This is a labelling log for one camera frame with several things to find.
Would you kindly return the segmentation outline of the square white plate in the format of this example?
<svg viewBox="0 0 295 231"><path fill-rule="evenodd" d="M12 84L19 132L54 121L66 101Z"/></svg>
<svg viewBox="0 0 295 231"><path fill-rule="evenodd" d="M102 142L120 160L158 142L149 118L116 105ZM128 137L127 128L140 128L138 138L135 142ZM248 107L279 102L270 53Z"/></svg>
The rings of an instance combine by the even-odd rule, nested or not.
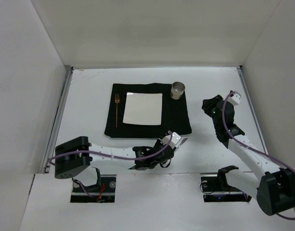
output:
<svg viewBox="0 0 295 231"><path fill-rule="evenodd" d="M162 116L162 93L127 92L123 123L158 126Z"/></svg>

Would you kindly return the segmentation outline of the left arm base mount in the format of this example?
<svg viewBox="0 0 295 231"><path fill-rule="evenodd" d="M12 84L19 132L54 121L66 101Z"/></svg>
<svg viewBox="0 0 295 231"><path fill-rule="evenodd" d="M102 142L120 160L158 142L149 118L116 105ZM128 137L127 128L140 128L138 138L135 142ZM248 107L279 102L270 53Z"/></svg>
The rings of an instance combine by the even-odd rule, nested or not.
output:
<svg viewBox="0 0 295 231"><path fill-rule="evenodd" d="M114 203L116 190L116 175L102 175L95 168L97 177L95 184L84 186L79 180L72 178L73 188L71 203Z"/></svg>

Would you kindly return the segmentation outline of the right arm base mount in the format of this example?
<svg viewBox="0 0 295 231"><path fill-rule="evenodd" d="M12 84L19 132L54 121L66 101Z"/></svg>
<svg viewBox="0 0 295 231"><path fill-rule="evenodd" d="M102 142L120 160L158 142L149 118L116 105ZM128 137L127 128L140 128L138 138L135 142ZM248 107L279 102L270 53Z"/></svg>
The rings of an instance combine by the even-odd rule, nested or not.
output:
<svg viewBox="0 0 295 231"><path fill-rule="evenodd" d="M205 203L250 202L252 197L241 190L229 186L225 174L239 169L236 166L223 167L216 174L201 176L200 191Z"/></svg>

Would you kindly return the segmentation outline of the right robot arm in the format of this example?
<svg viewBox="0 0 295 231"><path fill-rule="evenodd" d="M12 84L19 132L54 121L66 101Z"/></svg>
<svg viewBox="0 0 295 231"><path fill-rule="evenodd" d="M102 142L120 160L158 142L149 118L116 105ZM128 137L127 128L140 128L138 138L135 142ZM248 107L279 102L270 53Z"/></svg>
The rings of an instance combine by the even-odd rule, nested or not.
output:
<svg viewBox="0 0 295 231"><path fill-rule="evenodd" d="M210 190L225 192L236 188L254 198L268 216L295 208L295 170L283 161L257 150L245 132L234 123L234 107L241 96L230 92L223 98L217 95L202 102L202 110L214 125L217 139L240 158L253 172L249 176L237 166L223 167L217 172L217 184Z"/></svg>

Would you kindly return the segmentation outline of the black cloth placemat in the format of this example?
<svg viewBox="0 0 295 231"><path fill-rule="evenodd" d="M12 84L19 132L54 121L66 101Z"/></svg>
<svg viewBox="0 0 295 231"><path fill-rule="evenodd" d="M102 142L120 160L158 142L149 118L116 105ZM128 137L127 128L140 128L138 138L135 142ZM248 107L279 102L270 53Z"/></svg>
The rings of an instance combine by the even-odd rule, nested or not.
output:
<svg viewBox="0 0 295 231"><path fill-rule="evenodd" d="M186 94L179 100L170 96L171 84L118 84L112 85L111 99L109 104L107 124L104 131L111 138L141 138L152 139L164 135L167 131L176 132L179 135L188 135L192 132L187 109ZM126 93L162 93L162 116L158 126L142 126L124 124L123 116L126 102ZM115 94L120 95L118 106L118 127L116 128L116 105Z"/></svg>

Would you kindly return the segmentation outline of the copper fork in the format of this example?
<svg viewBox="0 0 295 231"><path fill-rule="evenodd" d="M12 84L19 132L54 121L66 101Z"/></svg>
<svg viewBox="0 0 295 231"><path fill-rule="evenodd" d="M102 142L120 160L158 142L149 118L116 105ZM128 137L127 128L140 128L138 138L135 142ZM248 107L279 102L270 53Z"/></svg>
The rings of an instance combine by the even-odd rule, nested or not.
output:
<svg viewBox="0 0 295 231"><path fill-rule="evenodd" d="M118 127L118 118L119 118L119 113L118 113L118 106L120 103L120 95L118 93L115 94L115 105L116 105L116 128Z"/></svg>

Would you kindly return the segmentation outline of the silver knife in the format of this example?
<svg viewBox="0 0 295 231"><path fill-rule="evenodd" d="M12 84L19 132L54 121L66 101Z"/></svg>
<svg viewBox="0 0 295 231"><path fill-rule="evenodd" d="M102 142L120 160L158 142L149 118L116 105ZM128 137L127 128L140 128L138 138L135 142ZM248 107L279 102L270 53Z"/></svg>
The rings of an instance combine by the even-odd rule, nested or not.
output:
<svg viewBox="0 0 295 231"><path fill-rule="evenodd" d="M175 146L174 152L176 152L187 140L188 138L183 138L182 140L180 140L179 143Z"/></svg>

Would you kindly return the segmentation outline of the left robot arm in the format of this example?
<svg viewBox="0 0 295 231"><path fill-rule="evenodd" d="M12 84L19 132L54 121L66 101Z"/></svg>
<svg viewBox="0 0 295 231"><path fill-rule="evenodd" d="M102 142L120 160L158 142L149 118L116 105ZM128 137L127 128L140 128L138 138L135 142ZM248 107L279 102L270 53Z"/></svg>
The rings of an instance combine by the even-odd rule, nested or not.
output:
<svg viewBox="0 0 295 231"><path fill-rule="evenodd" d="M154 146L131 148L110 148L89 142L80 136L55 148L55 156L50 159L54 165L54 177L70 179L78 176L88 167L115 166L128 170L149 170L157 165L167 168L174 157L176 144L174 135L160 137Z"/></svg>

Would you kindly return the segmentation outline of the white paper cup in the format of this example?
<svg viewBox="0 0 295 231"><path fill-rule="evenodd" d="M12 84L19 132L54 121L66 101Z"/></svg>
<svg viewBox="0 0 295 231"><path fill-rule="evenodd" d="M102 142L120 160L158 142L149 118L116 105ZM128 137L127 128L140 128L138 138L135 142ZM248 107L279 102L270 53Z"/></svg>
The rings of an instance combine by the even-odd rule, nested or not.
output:
<svg viewBox="0 0 295 231"><path fill-rule="evenodd" d="M170 96L172 99L174 100L179 100L184 91L185 91L185 85L182 83L182 82L174 82L172 85L171 85L171 91L170 91Z"/></svg>

